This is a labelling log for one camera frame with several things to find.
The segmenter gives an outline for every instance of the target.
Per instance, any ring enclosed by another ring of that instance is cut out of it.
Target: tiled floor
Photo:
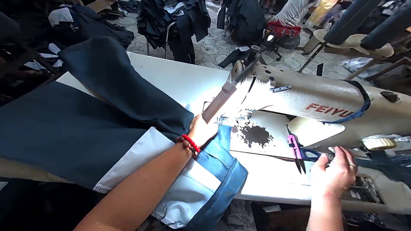
[[[237,46],[242,46],[241,44],[236,44],[234,41],[227,41],[224,35],[224,30],[217,29],[217,11],[219,6],[213,2],[206,1],[208,13],[211,18],[211,27],[208,29],[208,36],[199,42],[196,42],[195,37],[192,37],[194,43],[194,49],[196,54],[195,63],[201,66],[207,66],[216,69],[230,70],[231,66],[226,68],[221,68],[218,63],[223,61],[227,55],[230,54]],[[127,30],[134,32],[135,39],[132,41],[127,51],[147,54],[146,39],[144,36],[137,33],[137,14],[128,13],[127,17],[120,17],[119,19],[113,21],[113,23],[124,26]],[[309,35],[301,31],[301,43],[300,46],[304,46],[309,39]],[[301,66],[308,60],[309,55],[301,55],[302,51],[288,50],[284,48],[279,48],[280,53],[283,55],[281,61],[275,61],[277,55],[272,53],[263,52],[264,60],[268,65],[274,65],[276,67],[288,68],[291,70],[299,70]],[[150,55],[164,58],[164,49],[157,48],[153,49],[150,47]],[[171,51],[168,52],[168,59],[173,59],[173,54]],[[323,76],[333,78],[333,79],[343,79],[350,74],[350,71],[341,66],[341,62],[349,59],[344,55],[330,54],[321,51],[314,60],[303,70],[303,73],[315,74],[316,67],[318,64],[324,63]],[[364,85],[369,85],[368,82],[356,77],[354,80],[360,81]]]

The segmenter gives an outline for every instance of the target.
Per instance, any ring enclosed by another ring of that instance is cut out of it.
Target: person
[[[311,212],[307,231],[342,231],[342,193],[356,181],[357,166],[353,155],[335,147],[330,165],[322,154],[311,167]]]
[[[218,129],[206,124],[201,114],[194,117],[188,136],[201,147]],[[352,155],[335,147],[333,164],[322,155],[311,168],[312,207],[307,230],[341,231],[341,196],[355,181],[357,168]],[[77,225],[75,231],[134,231],[151,214],[177,178],[192,153],[182,143],[148,162],[108,193]]]
[[[296,27],[301,18],[320,5],[321,0],[289,0],[281,11],[271,17],[270,21],[278,21],[284,26]]]
[[[275,43],[286,49],[295,49],[301,41],[301,27],[297,24],[307,11],[317,7],[320,1],[289,0],[267,23],[270,34],[277,38]]]

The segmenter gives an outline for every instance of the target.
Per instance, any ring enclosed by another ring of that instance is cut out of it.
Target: scissors
[[[293,151],[294,161],[296,162],[297,169],[300,172],[300,174],[302,174],[302,171],[304,172],[304,174],[306,174],[307,172],[305,170],[304,161],[306,160],[306,161],[316,162],[318,158],[321,156],[321,154],[312,149],[303,148],[303,146],[299,144],[297,137],[291,133],[290,129],[288,128],[288,124],[286,125],[286,127],[288,131],[288,137],[287,137],[288,145],[291,147]],[[306,152],[313,153],[314,155],[316,155],[316,157],[307,157],[305,154]]]

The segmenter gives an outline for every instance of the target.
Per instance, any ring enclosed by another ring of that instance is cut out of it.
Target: brown beaded bracelet
[[[177,137],[175,140],[177,143],[182,143],[183,148],[190,149],[193,159],[197,159],[197,156],[199,155],[198,152],[196,152],[196,150],[190,146],[190,143],[186,139],[184,139],[183,137]]]

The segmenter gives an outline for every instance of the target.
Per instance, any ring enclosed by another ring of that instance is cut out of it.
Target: red clothing
[[[301,27],[282,25],[279,21],[268,22],[267,27],[277,38],[281,38],[284,35],[295,38],[301,32]]]

